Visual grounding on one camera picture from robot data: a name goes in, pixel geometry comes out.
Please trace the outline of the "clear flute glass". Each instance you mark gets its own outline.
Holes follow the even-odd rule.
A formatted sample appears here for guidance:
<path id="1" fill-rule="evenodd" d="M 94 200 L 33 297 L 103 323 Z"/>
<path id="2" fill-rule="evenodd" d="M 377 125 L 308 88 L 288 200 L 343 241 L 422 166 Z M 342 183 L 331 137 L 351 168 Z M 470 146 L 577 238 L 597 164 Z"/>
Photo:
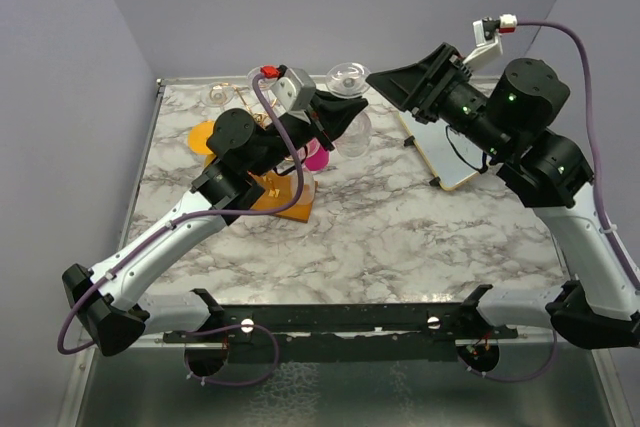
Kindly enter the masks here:
<path id="1" fill-rule="evenodd" d="M 298 152 L 297 155 L 302 165 L 302 182 L 303 188 L 301 194 L 296 203 L 297 206 L 310 205 L 315 199 L 316 193 L 316 181 L 313 173 L 306 166 L 306 159 L 311 152 L 311 147 L 305 145 Z M 298 171 L 293 166 L 293 171 L 290 173 L 291 194 L 294 195 L 298 190 Z"/>

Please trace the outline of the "yellow plastic wine glass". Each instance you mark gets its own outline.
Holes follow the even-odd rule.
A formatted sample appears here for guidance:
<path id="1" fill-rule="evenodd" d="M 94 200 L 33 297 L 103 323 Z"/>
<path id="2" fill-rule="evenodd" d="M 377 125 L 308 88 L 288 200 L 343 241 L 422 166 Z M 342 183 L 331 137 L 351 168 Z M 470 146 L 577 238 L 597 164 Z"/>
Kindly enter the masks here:
<path id="1" fill-rule="evenodd" d="M 190 150 L 204 158 L 204 167 L 207 167 L 216 158 L 216 155 L 207 145 L 207 141 L 213 135 L 214 127 L 215 122 L 213 120 L 201 122 L 191 129 L 187 137 L 187 145 Z"/>

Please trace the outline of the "clear wine glass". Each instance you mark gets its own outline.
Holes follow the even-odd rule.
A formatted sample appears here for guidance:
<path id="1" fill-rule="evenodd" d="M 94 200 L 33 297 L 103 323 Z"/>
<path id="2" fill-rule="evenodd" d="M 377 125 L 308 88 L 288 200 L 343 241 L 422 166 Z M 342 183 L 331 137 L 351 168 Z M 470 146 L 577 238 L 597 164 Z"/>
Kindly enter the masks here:
<path id="1" fill-rule="evenodd" d="M 248 86 L 250 88 L 254 87 L 254 79 L 258 78 L 258 87 L 263 92 L 268 91 L 271 88 L 271 86 L 273 85 L 273 82 L 274 82 L 273 79 L 269 79 L 269 78 L 265 77 L 265 75 L 262 73 L 260 67 L 255 67 L 255 68 L 251 69 L 248 72 L 248 74 L 246 75 L 246 78 L 247 78 Z"/>
<path id="2" fill-rule="evenodd" d="M 369 90 L 366 78 L 370 71 L 358 62 L 345 62 L 332 67 L 325 76 L 330 94 L 342 102 L 341 113 L 346 115 L 346 127 L 334 141 L 339 154 L 345 158 L 363 156 L 372 140 L 372 124 L 365 112 L 364 94 Z"/>
<path id="3" fill-rule="evenodd" d="M 228 83 L 207 84 L 200 93 L 200 101 L 207 107 L 223 108 L 235 97 L 235 89 Z"/>

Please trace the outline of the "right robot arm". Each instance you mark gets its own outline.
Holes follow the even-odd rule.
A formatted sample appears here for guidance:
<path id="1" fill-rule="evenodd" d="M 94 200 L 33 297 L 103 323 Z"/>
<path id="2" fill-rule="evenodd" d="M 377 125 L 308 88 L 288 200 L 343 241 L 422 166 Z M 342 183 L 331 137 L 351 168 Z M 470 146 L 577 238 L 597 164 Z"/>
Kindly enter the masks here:
<path id="1" fill-rule="evenodd" d="M 441 44 L 420 62 L 370 74 L 367 84 L 420 123 L 441 120 L 498 165 L 498 177 L 546 225 L 575 277 L 536 290 L 489 288 L 459 314 L 481 338 L 494 326 L 555 329 L 583 349 L 639 344 L 639 290 L 624 268 L 616 234 L 599 217 L 595 174 L 580 147 L 550 124 L 570 89 L 544 61 L 518 58 L 491 95 L 470 83 L 458 51 Z"/>

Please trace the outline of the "pink plastic wine glass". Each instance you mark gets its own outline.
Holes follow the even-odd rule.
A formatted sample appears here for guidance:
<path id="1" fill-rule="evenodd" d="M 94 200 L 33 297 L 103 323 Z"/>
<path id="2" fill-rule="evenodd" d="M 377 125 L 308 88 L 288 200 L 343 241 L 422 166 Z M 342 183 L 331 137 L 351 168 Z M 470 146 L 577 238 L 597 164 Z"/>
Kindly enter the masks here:
<path id="1" fill-rule="evenodd" d="M 329 152 L 314 139 L 306 145 L 307 156 L 304 165 L 309 171 L 318 172 L 329 164 Z"/>

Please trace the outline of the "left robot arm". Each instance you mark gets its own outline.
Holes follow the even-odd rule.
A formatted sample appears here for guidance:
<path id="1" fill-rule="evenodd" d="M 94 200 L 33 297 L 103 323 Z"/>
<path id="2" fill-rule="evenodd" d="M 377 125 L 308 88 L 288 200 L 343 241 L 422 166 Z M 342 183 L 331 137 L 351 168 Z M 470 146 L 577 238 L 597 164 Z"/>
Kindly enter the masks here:
<path id="1" fill-rule="evenodd" d="M 56 340 L 63 355 L 70 324 L 78 320 L 89 343 L 105 356 L 119 354 L 140 337 L 188 332 L 206 342 L 220 332 L 221 318 L 213 297 L 194 289 L 186 294 L 150 296 L 148 288 L 179 259 L 241 216 L 269 216 L 274 209 L 255 209 L 264 188 L 258 180 L 286 158 L 295 179 L 303 177 L 299 150 L 312 140 L 325 146 L 341 137 L 367 107 L 362 97 L 341 99 L 310 88 L 295 96 L 295 109 L 280 115 L 264 107 L 271 121 L 261 126 L 244 108 L 219 115 L 206 144 L 214 159 L 177 203 L 148 230 L 107 259 L 91 267 L 73 264 L 62 275 L 70 311 Z"/>

